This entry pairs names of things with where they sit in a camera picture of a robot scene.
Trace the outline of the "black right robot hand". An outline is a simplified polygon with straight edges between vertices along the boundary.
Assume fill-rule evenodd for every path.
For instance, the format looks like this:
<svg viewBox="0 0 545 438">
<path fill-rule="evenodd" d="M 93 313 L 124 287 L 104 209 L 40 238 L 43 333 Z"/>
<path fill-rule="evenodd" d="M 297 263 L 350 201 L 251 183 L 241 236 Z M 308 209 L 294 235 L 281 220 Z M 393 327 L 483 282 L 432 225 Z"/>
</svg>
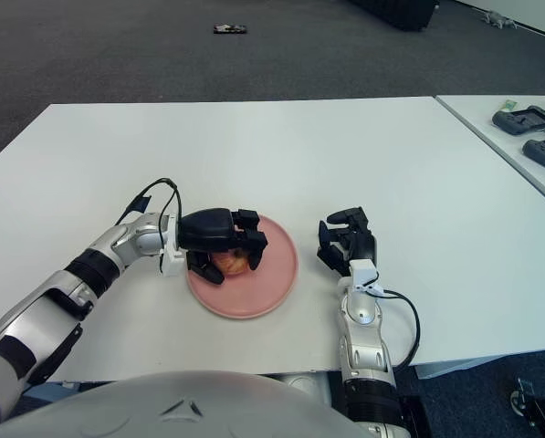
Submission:
<svg viewBox="0 0 545 438">
<path fill-rule="evenodd" d="M 377 262 L 377 241 L 361 207 L 341 210 L 319 221 L 318 238 L 317 257 L 342 277 L 350 275 L 350 261 Z"/>
</svg>

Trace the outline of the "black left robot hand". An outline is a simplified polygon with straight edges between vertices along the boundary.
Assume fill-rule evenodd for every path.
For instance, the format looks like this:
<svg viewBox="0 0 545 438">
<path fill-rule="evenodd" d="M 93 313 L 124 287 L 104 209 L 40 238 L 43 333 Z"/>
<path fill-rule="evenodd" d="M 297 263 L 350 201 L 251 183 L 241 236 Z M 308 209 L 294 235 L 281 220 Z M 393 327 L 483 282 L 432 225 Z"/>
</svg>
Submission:
<svg viewBox="0 0 545 438">
<path fill-rule="evenodd" d="M 226 277 L 215 263 L 216 255 L 238 252 L 250 270 L 258 268 L 267 247 L 258 230 L 260 217 L 252 210 L 204 209 L 185 216 L 173 214 L 161 222 L 162 261 L 185 252 L 189 271 L 214 285 Z"/>
</svg>

